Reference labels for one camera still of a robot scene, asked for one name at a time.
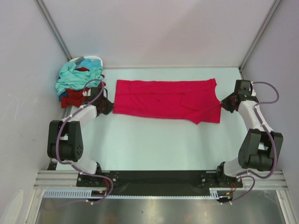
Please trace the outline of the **pink red t shirt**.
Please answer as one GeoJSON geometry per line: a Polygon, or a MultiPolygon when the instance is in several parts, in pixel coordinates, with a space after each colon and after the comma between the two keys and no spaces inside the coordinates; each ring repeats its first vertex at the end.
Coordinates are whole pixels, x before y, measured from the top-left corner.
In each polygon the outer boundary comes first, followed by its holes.
{"type": "Polygon", "coordinates": [[[205,81],[118,80],[115,114],[157,119],[184,119],[219,124],[221,104],[214,78],[205,81]]]}

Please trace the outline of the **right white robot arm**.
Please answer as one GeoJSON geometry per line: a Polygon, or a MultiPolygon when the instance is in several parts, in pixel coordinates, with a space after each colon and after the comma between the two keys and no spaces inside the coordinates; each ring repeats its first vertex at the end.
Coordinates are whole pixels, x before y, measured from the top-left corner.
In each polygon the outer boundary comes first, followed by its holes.
{"type": "Polygon", "coordinates": [[[216,169],[215,181],[220,187],[227,187],[233,179],[268,179],[275,172],[283,143],[283,135],[275,132],[264,118],[260,106],[276,103],[259,101],[254,90],[255,82],[236,80],[233,93],[221,101],[223,109],[238,112],[247,128],[247,134],[238,156],[222,162],[216,169]]]}

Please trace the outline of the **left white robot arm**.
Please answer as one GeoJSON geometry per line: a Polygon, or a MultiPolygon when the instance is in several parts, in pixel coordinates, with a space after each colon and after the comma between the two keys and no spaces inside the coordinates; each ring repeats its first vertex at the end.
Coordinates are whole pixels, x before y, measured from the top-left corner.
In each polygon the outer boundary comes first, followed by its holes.
{"type": "Polygon", "coordinates": [[[84,155],[82,129],[99,115],[108,115],[114,108],[114,103],[108,100],[108,91],[104,87],[93,87],[84,90],[86,100],[68,117],[53,120],[49,124],[47,155],[62,165],[70,165],[87,175],[87,181],[92,186],[103,182],[100,164],[84,155]]]}

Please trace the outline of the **white laundry basket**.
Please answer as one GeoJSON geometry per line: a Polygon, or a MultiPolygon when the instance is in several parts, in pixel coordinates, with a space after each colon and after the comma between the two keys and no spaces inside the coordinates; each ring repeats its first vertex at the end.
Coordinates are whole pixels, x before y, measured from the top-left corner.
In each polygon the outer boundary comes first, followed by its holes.
{"type": "Polygon", "coordinates": [[[70,62],[74,62],[77,69],[85,68],[91,70],[96,67],[103,68],[103,61],[98,56],[81,56],[71,59],[70,62]]]}

